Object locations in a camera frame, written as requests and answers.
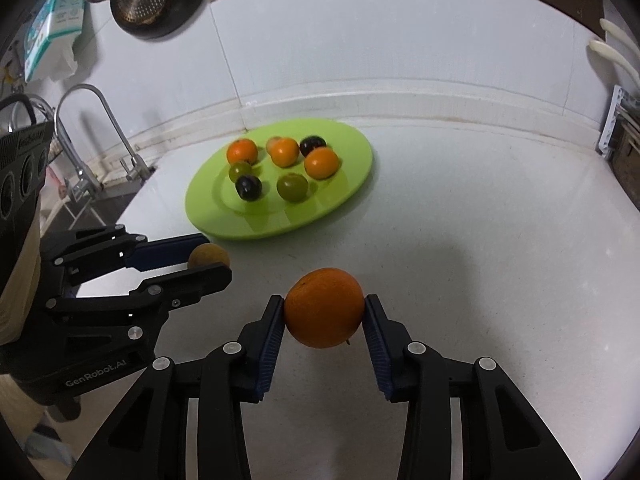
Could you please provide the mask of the brown round fruit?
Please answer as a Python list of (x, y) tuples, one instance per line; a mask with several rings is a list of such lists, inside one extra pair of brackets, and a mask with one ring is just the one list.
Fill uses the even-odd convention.
[(190, 253), (188, 268), (194, 269), (217, 263), (222, 263), (230, 268), (231, 264), (228, 252), (216, 244), (204, 243), (195, 247)]

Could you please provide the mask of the dark purple fruit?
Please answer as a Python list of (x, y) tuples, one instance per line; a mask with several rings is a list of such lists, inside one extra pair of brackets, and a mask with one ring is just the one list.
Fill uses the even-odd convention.
[(241, 200), (254, 202), (262, 196), (262, 181), (252, 174), (238, 177), (234, 184), (235, 191)]
[(325, 148), (326, 140), (322, 139), (321, 136), (306, 136), (306, 138), (299, 141), (298, 147), (299, 153), (307, 157), (316, 148)]

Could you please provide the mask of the green lime fruit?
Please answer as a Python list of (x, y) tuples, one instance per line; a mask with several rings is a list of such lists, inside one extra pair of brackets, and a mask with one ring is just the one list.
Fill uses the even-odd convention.
[(232, 183), (239, 180), (240, 177), (247, 177), (253, 174), (252, 165), (246, 160), (239, 160), (230, 165), (228, 170), (228, 177)]

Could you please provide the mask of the orange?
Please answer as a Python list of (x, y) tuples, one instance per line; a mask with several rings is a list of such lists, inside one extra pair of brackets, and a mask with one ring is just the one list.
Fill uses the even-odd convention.
[(332, 148), (322, 146), (312, 150), (304, 160), (306, 174), (314, 180), (332, 177), (340, 169), (341, 161)]
[(358, 330), (363, 311), (364, 296), (358, 281), (337, 268), (304, 275), (284, 300), (288, 331), (298, 342), (315, 349), (348, 341)]
[(245, 138), (233, 141), (226, 151), (226, 159), (230, 165), (246, 162), (253, 166), (258, 161), (258, 155), (259, 151), (255, 142)]
[(269, 150), (272, 162), (280, 168), (292, 167), (299, 156), (298, 143), (291, 138), (281, 138), (274, 141)]

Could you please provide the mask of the green tomato with stem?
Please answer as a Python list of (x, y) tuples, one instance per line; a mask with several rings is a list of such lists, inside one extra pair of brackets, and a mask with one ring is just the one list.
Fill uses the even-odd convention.
[(284, 174), (278, 179), (277, 192), (289, 203), (299, 203), (306, 200), (309, 184), (301, 174)]

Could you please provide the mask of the small brown fruit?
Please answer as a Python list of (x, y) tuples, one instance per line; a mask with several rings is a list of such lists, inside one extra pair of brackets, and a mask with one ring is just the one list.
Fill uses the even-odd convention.
[(281, 140), (280, 136), (272, 136), (267, 142), (266, 142), (266, 151), (268, 154), (271, 153), (271, 150), (273, 149), (273, 147)]

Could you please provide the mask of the steel sink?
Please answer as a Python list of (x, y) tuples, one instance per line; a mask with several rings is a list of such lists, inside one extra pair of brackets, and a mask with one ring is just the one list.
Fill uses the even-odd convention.
[(42, 206), (41, 235), (115, 224), (142, 186), (141, 181), (124, 182), (107, 186), (96, 197), (86, 194), (77, 203), (64, 198)]

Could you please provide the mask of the chrome pull-down faucet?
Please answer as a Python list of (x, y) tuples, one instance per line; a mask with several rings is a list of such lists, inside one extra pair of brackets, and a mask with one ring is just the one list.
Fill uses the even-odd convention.
[(103, 185), (79, 156), (62, 120), (56, 117), (54, 107), (41, 96), (27, 93), (27, 97), (34, 110), (53, 125), (49, 160), (61, 181), (62, 196), (73, 203), (86, 197), (96, 197), (103, 191)]

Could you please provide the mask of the teal tissue pack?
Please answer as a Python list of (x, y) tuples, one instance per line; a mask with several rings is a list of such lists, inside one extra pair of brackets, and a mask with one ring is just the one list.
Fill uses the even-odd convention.
[(85, 0), (44, 0), (24, 38), (27, 82), (73, 76), (74, 43), (84, 28)]

